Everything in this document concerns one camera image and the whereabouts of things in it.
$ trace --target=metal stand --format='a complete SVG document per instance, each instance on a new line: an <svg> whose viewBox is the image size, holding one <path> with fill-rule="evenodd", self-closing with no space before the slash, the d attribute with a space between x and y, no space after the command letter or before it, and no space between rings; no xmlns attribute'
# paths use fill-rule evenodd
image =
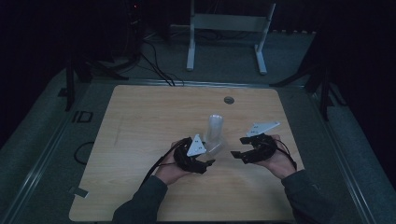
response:
<svg viewBox="0 0 396 224"><path fill-rule="evenodd" d="M276 4L271 4L266 17L234 16L219 14L195 14L195 1L191 0L191 17L190 17L190 45L187 58L187 70L194 69L195 57L195 29L212 29L212 30L233 30L247 32L261 32L262 38L258 45L255 45L257 64L262 75L267 74L264 58L262 56L262 46L268 34L271 19L274 14Z"/></svg>

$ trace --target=person's left hand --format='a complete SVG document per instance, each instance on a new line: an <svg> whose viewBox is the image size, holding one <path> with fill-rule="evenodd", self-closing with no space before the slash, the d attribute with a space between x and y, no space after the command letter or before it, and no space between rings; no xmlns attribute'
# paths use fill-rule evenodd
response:
<svg viewBox="0 0 396 224"><path fill-rule="evenodd" d="M160 164L155 176L161 179L165 185L171 185L178 181L181 177L191 174L190 172L182 170L175 164L174 159L175 150L172 150Z"/></svg>
<svg viewBox="0 0 396 224"><path fill-rule="evenodd" d="M286 152L286 149L280 142L280 136L275 134L271 135L271 137L276 141L277 147ZM275 151L271 158L265 161L254 162L254 164L267 168L274 176L278 177L279 179L283 179L297 172L288 157L278 150Z"/></svg>

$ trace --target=wooden table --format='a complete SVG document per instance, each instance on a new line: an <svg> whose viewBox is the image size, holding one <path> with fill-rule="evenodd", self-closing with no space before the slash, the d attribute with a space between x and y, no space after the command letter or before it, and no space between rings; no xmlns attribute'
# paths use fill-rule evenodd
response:
<svg viewBox="0 0 396 224"><path fill-rule="evenodd" d="M231 96L234 103L224 103ZM254 122L279 121L280 134L298 168L303 164L277 92L267 89L118 86L115 88L75 197L74 221L111 220L132 198L149 168L182 138L201 136L212 114L224 117L226 147L203 175L169 186L160 221L292 220L280 180L265 168L244 164L230 151L251 149L239 138Z"/></svg>

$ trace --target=table leg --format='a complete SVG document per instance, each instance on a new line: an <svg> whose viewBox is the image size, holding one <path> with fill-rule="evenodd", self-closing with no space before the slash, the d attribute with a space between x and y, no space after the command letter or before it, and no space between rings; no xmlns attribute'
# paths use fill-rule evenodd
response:
<svg viewBox="0 0 396 224"><path fill-rule="evenodd" d="M254 49L256 51L256 59L257 59L257 64L259 65L259 70L260 74L266 75L267 74L267 68L265 66L264 58L262 56L262 46L264 45L265 38L267 37L268 34L268 29L271 24L271 19L274 14L276 4L271 4L268 14L266 16L266 23L262 27L262 39L260 40L260 43L258 45L254 46Z"/></svg>

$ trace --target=dark sleeve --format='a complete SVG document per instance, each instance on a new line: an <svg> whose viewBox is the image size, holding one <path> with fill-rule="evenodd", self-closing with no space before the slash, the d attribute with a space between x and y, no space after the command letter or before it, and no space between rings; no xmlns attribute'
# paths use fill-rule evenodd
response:
<svg viewBox="0 0 396 224"><path fill-rule="evenodd" d="M155 223L157 212L168 187L155 175L134 194L131 201L121 205L113 216L113 223Z"/></svg>
<svg viewBox="0 0 396 224"><path fill-rule="evenodd" d="M334 204L326 199L312 183L305 170L282 179L286 196L297 223L329 223Z"/></svg>

